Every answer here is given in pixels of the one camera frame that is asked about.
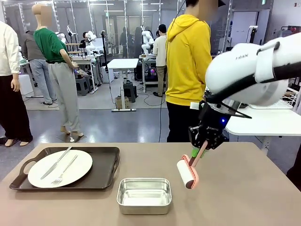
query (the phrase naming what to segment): beige tabletop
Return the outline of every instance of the beige tabletop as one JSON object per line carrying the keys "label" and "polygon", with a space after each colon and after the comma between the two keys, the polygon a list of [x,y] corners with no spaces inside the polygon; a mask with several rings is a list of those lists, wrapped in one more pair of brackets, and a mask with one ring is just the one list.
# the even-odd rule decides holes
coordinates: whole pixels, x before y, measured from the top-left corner
{"label": "beige tabletop", "polygon": [[[191,152],[188,143],[104,143],[116,146],[120,165],[106,192],[22,193],[9,189],[22,164],[0,183],[0,226],[299,226],[301,193],[252,143],[224,143],[198,162],[200,183],[184,187],[176,163]],[[116,203],[119,182],[129,177],[170,181],[173,205],[165,216],[122,215]]]}

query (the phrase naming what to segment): mannequin hand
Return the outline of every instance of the mannequin hand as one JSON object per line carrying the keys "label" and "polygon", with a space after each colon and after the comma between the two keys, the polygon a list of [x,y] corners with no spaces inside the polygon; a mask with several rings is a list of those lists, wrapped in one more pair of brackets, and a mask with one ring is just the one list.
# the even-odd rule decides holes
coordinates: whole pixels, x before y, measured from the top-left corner
{"label": "mannequin hand", "polygon": [[14,92],[19,92],[19,90],[20,90],[19,79],[12,79],[10,86],[14,90]]}
{"label": "mannequin hand", "polygon": [[79,67],[77,63],[75,63],[75,62],[71,62],[71,63],[72,63],[72,68],[78,68]]}

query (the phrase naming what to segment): table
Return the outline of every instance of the table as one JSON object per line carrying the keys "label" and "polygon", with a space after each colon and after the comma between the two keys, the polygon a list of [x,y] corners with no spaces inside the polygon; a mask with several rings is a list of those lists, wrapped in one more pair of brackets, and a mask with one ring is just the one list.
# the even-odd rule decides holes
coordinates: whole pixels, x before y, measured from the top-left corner
{"label": "table", "polygon": [[239,109],[252,119],[231,117],[226,129],[237,136],[264,136],[261,150],[269,151],[272,136],[301,136],[301,116],[289,109]]}
{"label": "table", "polygon": [[146,92],[146,85],[157,85],[157,81],[146,81],[145,80],[145,64],[146,63],[156,63],[156,56],[155,55],[140,55],[139,58],[142,59],[142,82],[143,82],[143,92]]}
{"label": "table", "polygon": [[[224,143],[198,162],[200,183],[184,187],[176,163],[191,152],[189,143],[75,143],[116,146],[120,164],[106,192],[22,193],[9,189],[22,164],[43,148],[40,144],[0,183],[2,226],[299,226],[301,193],[252,143]],[[166,178],[173,203],[163,216],[122,215],[116,202],[122,179]]]}
{"label": "table", "polygon": [[130,112],[136,111],[134,108],[126,109],[126,103],[124,98],[124,90],[123,90],[123,73],[122,69],[126,69],[126,78],[127,78],[127,70],[135,69],[137,67],[138,59],[113,59],[108,63],[108,69],[118,69],[120,70],[120,92],[121,92],[121,102],[122,109],[112,109],[113,112]]}
{"label": "table", "polygon": [[24,68],[26,69],[26,72],[30,78],[30,83],[32,84],[33,95],[25,96],[25,97],[26,98],[44,98],[42,95],[36,94],[34,81],[33,81],[33,75],[32,75],[32,72],[30,71],[29,62],[27,61],[26,63],[20,63],[20,67],[21,67],[21,70],[23,70]]}
{"label": "table", "polygon": [[73,61],[77,63],[78,65],[89,65],[91,67],[91,78],[92,78],[92,83],[93,83],[93,91],[90,92],[90,94],[94,94],[97,90],[98,87],[95,86],[95,80],[94,80],[94,73],[93,73],[93,68],[95,68],[95,62],[97,62],[96,58],[100,60],[100,56],[103,54],[95,54],[94,56],[71,56],[73,58]]}

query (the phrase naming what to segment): person in gray shirt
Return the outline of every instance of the person in gray shirt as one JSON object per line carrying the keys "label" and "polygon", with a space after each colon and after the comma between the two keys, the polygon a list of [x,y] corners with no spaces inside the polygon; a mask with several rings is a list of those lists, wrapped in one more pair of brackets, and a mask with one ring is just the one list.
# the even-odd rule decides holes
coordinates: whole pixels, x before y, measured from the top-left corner
{"label": "person in gray shirt", "polygon": [[56,100],[55,90],[50,80],[48,64],[33,38],[33,33],[32,31],[27,31],[24,34],[22,54],[29,61],[32,74],[44,97],[43,104],[52,105],[52,102]]}

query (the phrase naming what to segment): lint roller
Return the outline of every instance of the lint roller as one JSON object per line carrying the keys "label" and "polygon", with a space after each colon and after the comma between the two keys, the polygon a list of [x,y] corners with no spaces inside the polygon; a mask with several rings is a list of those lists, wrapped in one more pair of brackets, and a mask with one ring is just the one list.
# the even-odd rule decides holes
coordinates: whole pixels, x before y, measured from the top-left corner
{"label": "lint roller", "polygon": [[198,173],[195,170],[195,166],[198,160],[203,157],[207,144],[208,142],[205,141],[200,149],[193,148],[191,159],[185,154],[177,163],[182,181],[188,189],[193,189],[198,184]]}

